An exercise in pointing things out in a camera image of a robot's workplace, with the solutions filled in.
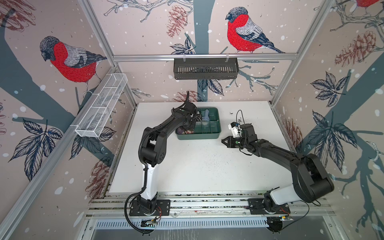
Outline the aluminium horizontal frame bar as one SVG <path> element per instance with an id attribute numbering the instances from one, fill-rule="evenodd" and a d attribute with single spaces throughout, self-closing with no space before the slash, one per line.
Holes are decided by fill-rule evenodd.
<path id="1" fill-rule="evenodd" d="M 261 60 L 261 61 L 293 61 L 299 55 L 295 53 L 257 53 L 257 54 L 196 54 L 196 55 L 116 55 L 113 60 L 116 63 L 121 62 L 156 62 L 156 61 L 173 61 L 174 59 L 212 59 L 212 58 L 237 58 L 238 60 Z"/>

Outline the rolled black white sock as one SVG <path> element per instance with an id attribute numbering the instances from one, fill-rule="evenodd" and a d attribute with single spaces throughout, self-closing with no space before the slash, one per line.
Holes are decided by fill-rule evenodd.
<path id="1" fill-rule="evenodd" d="M 197 122 L 201 122 L 202 121 L 202 116 L 201 116 L 200 113 L 197 113 L 196 120 L 197 120 Z"/>

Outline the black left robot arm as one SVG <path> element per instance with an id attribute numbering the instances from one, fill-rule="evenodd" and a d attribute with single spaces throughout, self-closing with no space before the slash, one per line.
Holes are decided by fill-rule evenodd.
<path id="1" fill-rule="evenodd" d="M 143 187 L 136 198 L 139 211 L 152 214 L 157 205 L 157 165 L 163 162 L 167 153 L 168 137 L 179 127 L 193 130 L 197 121 L 197 107 L 185 101 L 173 108 L 171 115 L 156 127 L 147 127 L 139 144 L 138 156 L 144 169 Z"/>

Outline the purple striped sock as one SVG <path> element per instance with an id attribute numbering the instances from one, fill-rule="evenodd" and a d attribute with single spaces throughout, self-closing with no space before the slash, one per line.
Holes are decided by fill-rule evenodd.
<path id="1" fill-rule="evenodd" d="M 177 128 L 176 132 L 178 135 L 182 135 L 185 132 L 185 130 L 183 128 Z"/>

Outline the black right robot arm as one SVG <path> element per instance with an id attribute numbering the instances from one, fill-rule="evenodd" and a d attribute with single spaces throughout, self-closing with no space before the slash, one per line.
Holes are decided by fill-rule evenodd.
<path id="1" fill-rule="evenodd" d="M 268 159 L 292 174 L 292 184 L 264 194 L 263 208 L 267 213 L 275 213 L 287 203 L 312 203 L 335 189 L 332 179 L 316 155 L 297 154 L 259 139 L 252 124 L 232 122 L 228 127 L 232 135 L 222 139 L 227 148 L 240 151 L 245 149 L 248 151 L 247 156 Z"/>

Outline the white mesh wall shelf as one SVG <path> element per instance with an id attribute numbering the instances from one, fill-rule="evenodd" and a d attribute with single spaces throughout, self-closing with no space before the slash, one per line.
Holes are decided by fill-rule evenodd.
<path id="1" fill-rule="evenodd" d="M 126 75 L 120 73 L 113 73 L 107 77 L 106 83 L 96 94 L 96 99 L 75 130 L 80 137 L 100 137 L 128 81 Z"/>

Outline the rolled blue grey sock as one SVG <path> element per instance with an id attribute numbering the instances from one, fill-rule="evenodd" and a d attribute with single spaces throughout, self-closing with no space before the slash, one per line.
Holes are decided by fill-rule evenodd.
<path id="1" fill-rule="evenodd" d="M 210 121 L 210 111 L 208 109 L 202 111 L 202 121 L 209 122 Z"/>

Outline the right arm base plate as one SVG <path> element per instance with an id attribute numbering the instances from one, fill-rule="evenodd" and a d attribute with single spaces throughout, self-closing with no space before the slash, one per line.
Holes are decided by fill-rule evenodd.
<path id="1" fill-rule="evenodd" d="M 270 199 L 247 199 L 248 209 L 252 215 L 290 215 L 288 204 L 277 205 Z"/>

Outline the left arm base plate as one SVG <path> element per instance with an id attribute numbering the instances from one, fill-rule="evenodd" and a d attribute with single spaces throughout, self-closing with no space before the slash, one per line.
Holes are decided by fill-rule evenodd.
<path id="1" fill-rule="evenodd" d="M 143 198 L 135 199 L 131 204 L 128 204 L 130 217 L 145 217 L 145 216 L 168 216 L 170 214 L 170 200 L 154 200 L 149 201 Z"/>

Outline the green compartment tray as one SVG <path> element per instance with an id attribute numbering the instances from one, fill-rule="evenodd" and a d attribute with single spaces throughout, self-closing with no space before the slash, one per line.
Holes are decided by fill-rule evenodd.
<path id="1" fill-rule="evenodd" d="M 221 123 L 219 111 L 217 108 L 198 108 L 198 113 L 202 115 L 202 111 L 208 109 L 210 111 L 210 121 L 209 122 L 196 122 L 194 129 L 194 134 L 185 134 L 178 135 L 176 130 L 175 133 L 179 140 L 210 140 L 217 139 L 221 133 Z"/>

